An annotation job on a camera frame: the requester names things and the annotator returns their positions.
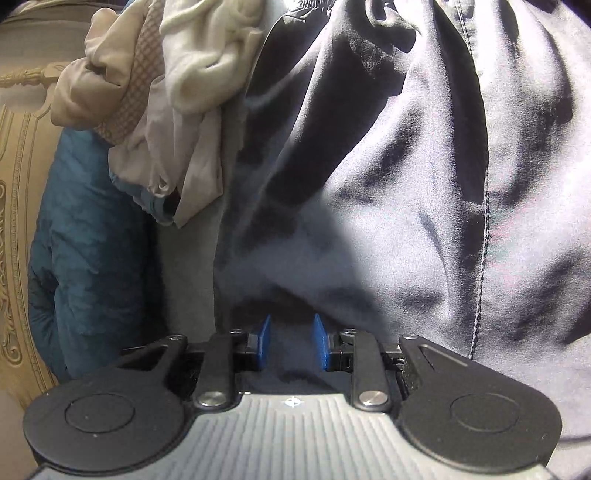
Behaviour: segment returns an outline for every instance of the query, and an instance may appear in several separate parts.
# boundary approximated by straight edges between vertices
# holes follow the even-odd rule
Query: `carved decorative molding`
[[[12,307],[8,296],[6,278],[6,244],[4,235],[4,220],[6,214],[6,184],[0,181],[0,312],[4,317],[2,329],[2,343],[0,354],[11,365],[20,365],[22,362],[21,345],[18,343],[17,331],[14,327]]]
[[[35,69],[19,69],[14,72],[0,75],[0,88],[9,88],[13,85],[39,85],[45,88],[57,82],[60,73],[66,68],[67,63],[50,63],[46,67]]]

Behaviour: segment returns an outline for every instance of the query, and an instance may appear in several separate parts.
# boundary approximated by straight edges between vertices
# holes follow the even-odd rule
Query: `gray gripper base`
[[[49,468],[34,480],[72,480]],[[198,417],[151,465],[103,480],[551,480],[542,466],[505,475],[455,470],[410,445],[390,418],[341,394],[244,395],[232,410]]]

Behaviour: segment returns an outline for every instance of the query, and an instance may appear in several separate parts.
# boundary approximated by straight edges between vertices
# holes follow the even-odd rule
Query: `clothing pile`
[[[112,146],[113,184],[163,225],[182,227],[222,194],[220,105],[246,82],[262,0],[134,0],[92,18],[68,65],[55,125]]]

